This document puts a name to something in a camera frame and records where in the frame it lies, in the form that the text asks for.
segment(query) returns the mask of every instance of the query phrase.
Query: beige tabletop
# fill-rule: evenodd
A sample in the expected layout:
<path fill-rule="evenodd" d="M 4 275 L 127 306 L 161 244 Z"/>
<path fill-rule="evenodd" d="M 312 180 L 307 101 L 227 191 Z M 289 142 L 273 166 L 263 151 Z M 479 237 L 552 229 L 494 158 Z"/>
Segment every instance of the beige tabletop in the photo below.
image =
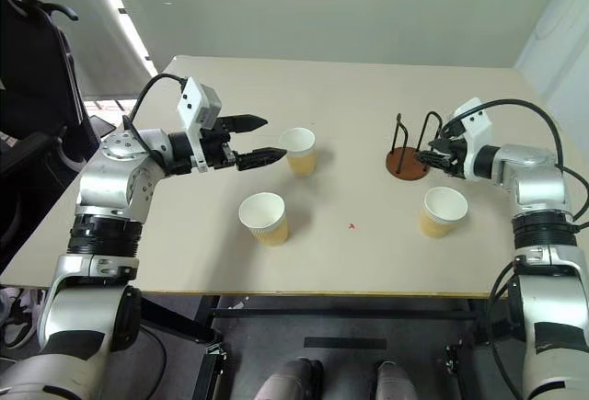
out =
<path fill-rule="evenodd" d="M 415 143 L 428 110 L 446 117 L 471 97 L 538 102 L 515 70 L 179 56 L 167 71 L 213 87 L 222 115 L 252 113 L 270 122 L 235 135 L 234 149 L 276 145 L 284 130 L 307 127 L 317 136 L 318 168 L 310 177 L 294 177 L 281 160 L 245 172 L 195 171 L 160 182 L 139 246 L 133 285 L 142 291 L 481 296 L 511 259 L 502 190 L 439 171 L 404 182 L 389 175 L 385 155 L 399 112 Z M 137 126 L 179 131 L 178 97 L 174 82 L 156 84 Z M 553 148 L 532 112 L 500 107 L 489 115 L 497 145 Z M 587 164 L 565 135 L 563 140 L 565 164 L 587 176 Z M 569 184 L 576 210 L 584 193 Z M 433 240 L 420 232 L 418 214 L 425 191 L 441 185 L 462 191 L 470 211 L 464 226 Z M 286 201 L 291 236 L 283 246 L 259 245 L 237 218 L 239 203 L 259 191 Z M 15 256 L 3 284 L 49 285 L 67 246 L 76 193 L 77 181 Z M 588 241 L 589 233 L 579 235 L 585 250 Z"/>

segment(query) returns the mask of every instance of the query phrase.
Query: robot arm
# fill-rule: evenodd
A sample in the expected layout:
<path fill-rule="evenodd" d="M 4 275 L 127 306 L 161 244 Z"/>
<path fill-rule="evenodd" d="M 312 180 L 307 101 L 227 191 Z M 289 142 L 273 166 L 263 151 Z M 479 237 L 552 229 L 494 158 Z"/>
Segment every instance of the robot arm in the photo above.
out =
<path fill-rule="evenodd" d="M 480 105 L 477 98 L 455 116 Z M 569 197 L 555 156 L 520 145 L 491 145 L 480 110 L 418 153 L 424 164 L 467 180 L 488 179 L 511 195 L 514 279 L 511 316 L 526 342 L 524 399 L 589 396 L 589 273 L 577 246 Z"/>
<path fill-rule="evenodd" d="M 191 78 L 182 84 L 184 131 L 137 131 L 127 121 L 128 129 L 106 138 L 83 171 L 67 253 L 58 259 L 38 325 L 41 352 L 3 374 L 2 398 L 99 397 L 109 354 L 130 347 L 139 331 L 141 293 L 128 282 L 139 268 L 137 247 L 158 181 L 193 168 L 266 166 L 285 155 L 275 148 L 232 151 L 230 132 L 267 121 L 219 118 L 221 102 L 211 88 Z"/>

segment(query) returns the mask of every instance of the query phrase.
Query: gray floor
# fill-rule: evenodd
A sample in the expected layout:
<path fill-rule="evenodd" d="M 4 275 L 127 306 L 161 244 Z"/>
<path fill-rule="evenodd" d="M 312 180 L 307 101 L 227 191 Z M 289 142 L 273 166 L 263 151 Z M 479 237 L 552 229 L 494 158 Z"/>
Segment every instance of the gray floor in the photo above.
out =
<path fill-rule="evenodd" d="M 193 316 L 199 298 L 195 296 L 148 296 L 181 314 Z M 223 298 L 223 306 L 242 302 L 246 307 L 328 308 L 457 308 L 460 301 L 385 299 L 385 298 Z M 456 343 L 467 327 L 454 321 L 407 321 L 331 319 L 306 317 L 218 319 L 214 327 L 225 335 L 229 352 L 226 371 L 217 399 L 251 399 L 266 377 L 282 362 L 299 356 L 320 359 L 325 368 L 325 400 L 370 398 L 375 363 L 393 359 L 413 380 L 420 399 L 458 399 L 456 380 L 444 369 L 446 344 Z M 191 399 L 203 349 L 164 333 L 157 333 L 167 348 L 167 368 L 154 399 Z M 305 337 L 380 338 L 386 350 L 305 349 Z M 21 359 L 33 354 L 31 341 L 19 350 L 2 354 Z M 508 372 L 518 383 L 524 347 L 514 340 L 500 345 Z M 113 354 L 105 379 L 102 399 L 142 399 L 150 390 L 161 365 L 156 344 L 140 334 L 128 350 Z M 487 349 L 475 352 L 475 371 L 483 391 L 483 400 L 510 398 L 507 388 Z"/>

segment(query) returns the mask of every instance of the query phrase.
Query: paper cup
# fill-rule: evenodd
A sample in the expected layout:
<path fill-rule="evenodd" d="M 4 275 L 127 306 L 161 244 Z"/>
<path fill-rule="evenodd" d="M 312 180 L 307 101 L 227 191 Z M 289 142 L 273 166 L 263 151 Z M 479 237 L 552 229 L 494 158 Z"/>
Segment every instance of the paper cup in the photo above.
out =
<path fill-rule="evenodd" d="M 467 199 L 459 191 L 449 187 L 429 189 L 420 216 L 422 231 L 430 237 L 444 237 L 458 227 L 467 212 Z"/>
<path fill-rule="evenodd" d="M 266 246 L 283 244 L 288 237 L 284 200 L 274 193 L 257 193 L 239 206 L 239 220 Z"/>
<path fill-rule="evenodd" d="M 286 161 L 297 175 L 310 175 L 315 170 L 315 134 L 295 127 L 283 133 L 278 145 L 287 151 Z"/>

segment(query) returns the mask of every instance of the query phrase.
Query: black chair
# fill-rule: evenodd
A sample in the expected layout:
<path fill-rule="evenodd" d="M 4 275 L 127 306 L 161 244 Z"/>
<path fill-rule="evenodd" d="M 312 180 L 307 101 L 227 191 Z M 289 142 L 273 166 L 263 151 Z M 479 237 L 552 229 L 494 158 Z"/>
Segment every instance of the black chair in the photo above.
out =
<path fill-rule="evenodd" d="M 100 143 L 51 18 L 57 10 L 77 20 L 75 12 L 38 0 L 1 3 L 0 130 L 18 141 L 3 142 L 0 154 L 0 272 Z"/>

